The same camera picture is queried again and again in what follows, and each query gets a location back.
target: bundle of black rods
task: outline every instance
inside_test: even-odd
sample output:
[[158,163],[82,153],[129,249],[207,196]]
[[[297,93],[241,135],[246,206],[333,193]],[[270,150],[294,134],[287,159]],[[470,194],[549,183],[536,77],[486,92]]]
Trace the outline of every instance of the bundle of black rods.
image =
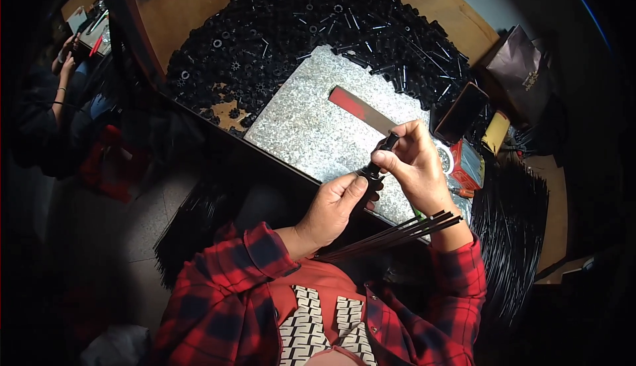
[[204,177],[196,183],[153,247],[162,285],[169,290],[174,288],[184,261],[212,246],[214,233],[232,218],[231,201],[217,181]]
[[316,259],[323,262],[335,262],[378,250],[385,250],[454,226],[461,219],[461,216],[455,217],[450,211],[440,211],[423,220],[419,220],[419,217],[414,217],[361,241],[324,255],[318,255]]
[[488,294],[481,326],[515,327],[537,272],[548,214],[545,180],[519,163],[489,166],[473,199],[473,233],[481,239]]

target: red plaid shirt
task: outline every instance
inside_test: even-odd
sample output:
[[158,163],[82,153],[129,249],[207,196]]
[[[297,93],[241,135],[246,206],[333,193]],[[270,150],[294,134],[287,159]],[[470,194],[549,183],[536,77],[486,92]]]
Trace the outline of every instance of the red plaid shirt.
[[[267,283],[300,265],[265,223],[243,234],[229,225],[217,238],[179,274],[149,364],[279,364],[281,337]],[[368,337],[381,366],[473,363],[486,293],[479,241],[431,253],[441,293],[425,319],[391,291],[365,284]]]

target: woman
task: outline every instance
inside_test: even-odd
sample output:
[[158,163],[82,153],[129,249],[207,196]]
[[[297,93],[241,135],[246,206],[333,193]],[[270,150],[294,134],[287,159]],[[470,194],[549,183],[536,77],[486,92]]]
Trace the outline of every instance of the woman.
[[[393,132],[400,136],[393,151],[371,160],[424,214],[458,215],[422,121]],[[221,229],[179,274],[148,364],[473,364],[486,279],[479,240],[465,221],[431,238],[439,292],[424,318],[381,282],[357,287],[337,266],[312,259],[345,229],[367,185],[354,173],[321,185],[293,227]]]
[[[86,80],[85,63],[78,72],[73,51],[80,38],[67,39],[51,69],[33,65],[13,109],[13,156],[20,166],[39,166],[42,173],[64,178],[82,162],[72,131],[90,124],[90,116],[79,117],[81,94]],[[81,124],[74,122],[79,117]]]

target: wrist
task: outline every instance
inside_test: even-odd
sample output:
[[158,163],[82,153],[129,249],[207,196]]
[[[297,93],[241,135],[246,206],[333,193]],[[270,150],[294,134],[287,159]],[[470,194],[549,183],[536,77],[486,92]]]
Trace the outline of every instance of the wrist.
[[298,232],[296,227],[286,227],[274,230],[285,244],[290,258],[294,261],[307,257],[320,249],[312,240]]
[[427,217],[430,217],[440,211],[452,211],[456,215],[458,213],[458,208],[455,203],[453,203],[453,199],[450,197],[450,193],[447,190],[443,192],[440,191],[439,194],[430,196],[430,198],[428,198],[425,202],[414,204],[414,206]]

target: screwdriver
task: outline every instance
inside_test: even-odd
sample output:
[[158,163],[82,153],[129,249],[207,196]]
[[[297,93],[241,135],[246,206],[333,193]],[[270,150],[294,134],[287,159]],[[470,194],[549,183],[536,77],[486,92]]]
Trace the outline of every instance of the screwdriver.
[[475,191],[464,188],[449,188],[450,193],[461,196],[465,199],[473,199]]

